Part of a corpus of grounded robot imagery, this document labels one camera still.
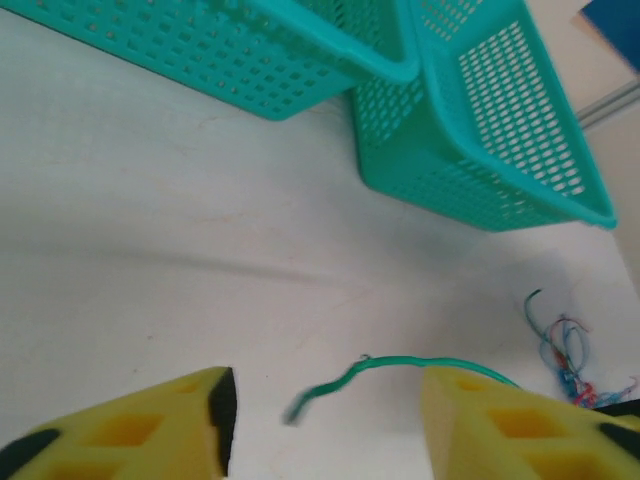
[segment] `wire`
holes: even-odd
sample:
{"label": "wire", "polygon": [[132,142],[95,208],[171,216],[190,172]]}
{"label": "wire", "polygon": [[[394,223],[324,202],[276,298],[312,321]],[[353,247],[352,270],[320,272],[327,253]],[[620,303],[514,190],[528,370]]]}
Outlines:
{"label": "wire", "polygon": [[565,396],[585,408],[599,408],[622,401],[639,386],[640,377],[631,377],[633,384],[618,392],[598,393],[595,385],[582,378],[590,354],[589,329],[580,320],[564,314],[544,330],[531,312],[531,301],[542,292],[537,289],[524,301],[524,316],[540,338],[540,357],[554,372]]}
{"label": "wire", "polygon": [[286,410],[283,421],[287,425],[295,425],[299,422],[305,407],[313,399],[329,395],[330,393],[342,390],[351,380],[353,380],[360,372],[370,368],[389,367],[396,365],[412,365],[415,367],[456,367],[463,370],[470,370],[481,375],[493,378],[506,385],[518,387],[517,384],[509,380],[504,375],[491,370],[490,368],[478,365],[477,363],[460,360],[457,358],[419,358],[409,356],[392,356],[392,357],[370,357],[363,355],[360,360],[354,363],[340,378],[333,382],[318,385],[316,387],[305,390],[296,397],[291,406]]}

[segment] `teal plastic basket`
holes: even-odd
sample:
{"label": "teal plastic basket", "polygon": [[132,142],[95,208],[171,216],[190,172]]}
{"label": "teal plastic basket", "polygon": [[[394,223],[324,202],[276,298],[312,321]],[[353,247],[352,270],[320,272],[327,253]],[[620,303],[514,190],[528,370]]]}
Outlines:
{"label": "teal plastic basket", "polygon": [[522,0],[410,0],[422,74],[355,90],[373,189],[485,230],[613,228],[607,191]]}
{"label": "teal plastic basket", "polygon": [[0,6],[282,120],[419,58],[405,0],[0,0]]}

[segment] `yellow sponge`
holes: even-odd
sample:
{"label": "yellow sponge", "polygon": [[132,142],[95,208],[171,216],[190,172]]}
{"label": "yellow sponge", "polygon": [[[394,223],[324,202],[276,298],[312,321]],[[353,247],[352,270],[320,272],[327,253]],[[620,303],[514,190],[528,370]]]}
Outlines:
{"label": "yellow sponge", "polygon": [[422,399],[437,480],[638,480],[638,424],[451,368]]}
{"label": "yellow sponge", "polygon": [[59,418],[0,451],[0,480],[210,480],[231,452],[236,391],[216,367]]}

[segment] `white table surface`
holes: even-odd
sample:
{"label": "white table surface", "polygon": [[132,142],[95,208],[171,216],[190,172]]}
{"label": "white table surface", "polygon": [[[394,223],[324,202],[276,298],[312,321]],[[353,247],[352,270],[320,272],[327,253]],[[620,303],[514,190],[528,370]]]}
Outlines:
{"label": "white table surface", "polygon": [[368,190],[341,99],[269,123],[0,12],[0,442],[212,365],[235,368],[232,477],[431,478],[421,371],[459,356],[558,396],[522,319],[594,331],[594,378],[640,373],[610,233],[488,234]]}

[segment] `green wire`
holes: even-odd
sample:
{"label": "green wire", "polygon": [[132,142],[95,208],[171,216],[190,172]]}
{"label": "green wire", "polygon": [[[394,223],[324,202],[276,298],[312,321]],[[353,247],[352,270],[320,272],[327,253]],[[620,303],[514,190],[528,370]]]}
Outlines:
{"label": "green wire", "polygon": [[490,368],[483,367],[477,363],[468,362],[466,360],[460,360],[458,358],[419,358],[408,356],[393,356],[393,357],[377,357],[372,358],[368,355],[363,355],[362,359],[354,363],[344,375],[333,382],[318,385],[316,387],[305,390],[296,397],[291,406],[284,414],[284,423],[287,425],[294,425],[298,423],[302,411],[311,400],[317,397],[322,397],[338,390],[342,390],[351,380],[355,378],[360,372],[368,370],[370,368],[389,367],[394,365],[413,365],[415,367],[456,367],[463,370],[470,370],[472,372],[479,373],[489,378],[493,378],[505,385],[511,385],[516,388],[518,385],[509,380],[504,375],[491,370]]}

